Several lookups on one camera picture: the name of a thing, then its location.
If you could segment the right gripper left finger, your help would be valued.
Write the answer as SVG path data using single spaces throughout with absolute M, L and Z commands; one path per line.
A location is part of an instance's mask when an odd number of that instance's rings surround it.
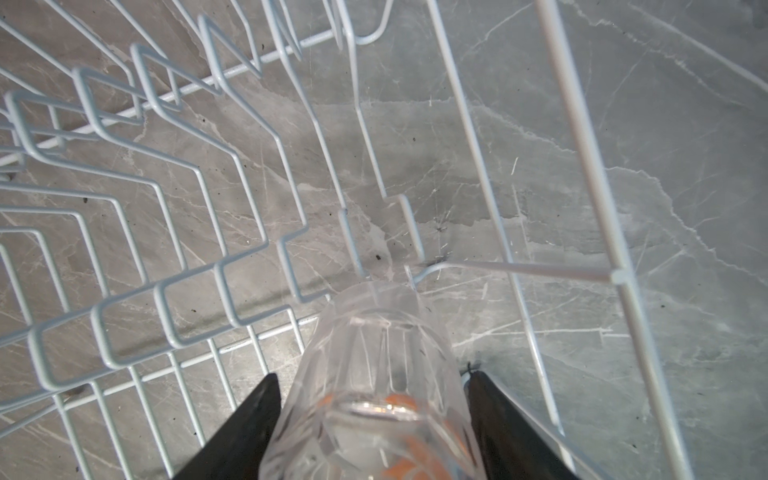
M 257 479 L 280 413 L 279 380 L 270 373 L 174 479 Z

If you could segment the clear glass cup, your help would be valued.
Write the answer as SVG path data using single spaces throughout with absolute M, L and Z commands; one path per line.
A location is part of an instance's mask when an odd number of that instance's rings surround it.
M 316 404 L 327 395 L 405 394 L 467 401 L 444 324 L 412 288 L 371 281 L 320 314 L 262 459 L 263 479 L 310 479 L 319 452 Z

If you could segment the white wire dish rack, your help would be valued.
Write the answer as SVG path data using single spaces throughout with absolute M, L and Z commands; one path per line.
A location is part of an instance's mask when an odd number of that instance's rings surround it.
M 693 475 L 559 6 L 533 1 L 603 263 L 526 250 L 439 5 L 5 1 L 1 5 L 1 443 L 54 421 L 87 478 L 169 478 L 246 388 L 289 382 L 319 311 L 363 280 L 425 295 L 457 348 L 541 395 L 538 291 L 619 303 L 676 479 Z

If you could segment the orange bowl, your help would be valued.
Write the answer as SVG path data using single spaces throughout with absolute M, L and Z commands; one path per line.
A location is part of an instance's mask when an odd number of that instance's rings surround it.
M 310 479 L 484 479 L 468 402 L 327 395 L 316 404 Z

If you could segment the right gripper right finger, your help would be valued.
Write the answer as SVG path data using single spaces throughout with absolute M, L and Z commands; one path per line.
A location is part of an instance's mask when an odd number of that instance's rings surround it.
M 576 477 L 488 375 L 471 371 L 466 396 L 489 479 Z

